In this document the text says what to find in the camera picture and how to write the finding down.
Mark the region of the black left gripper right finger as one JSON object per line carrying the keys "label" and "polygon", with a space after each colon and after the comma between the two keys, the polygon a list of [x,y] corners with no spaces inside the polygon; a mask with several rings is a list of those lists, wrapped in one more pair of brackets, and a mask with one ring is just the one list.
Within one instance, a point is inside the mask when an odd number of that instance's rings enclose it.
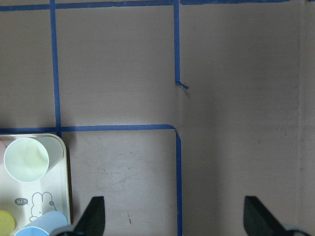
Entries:
{"label": "black left gripper right finger", "polygon": [[256,196],[244,200],[243,226],[248,236],[285,236],[286,229]]}

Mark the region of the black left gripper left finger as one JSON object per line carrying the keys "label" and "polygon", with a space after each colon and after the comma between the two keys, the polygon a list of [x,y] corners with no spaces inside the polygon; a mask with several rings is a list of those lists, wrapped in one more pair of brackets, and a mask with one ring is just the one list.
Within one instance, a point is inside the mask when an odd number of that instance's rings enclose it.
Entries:
{"label": "black left gripper left finger", "polygon": [[75,236],[102,236],[105,230],[104,197],[92,197],[73,229]]}

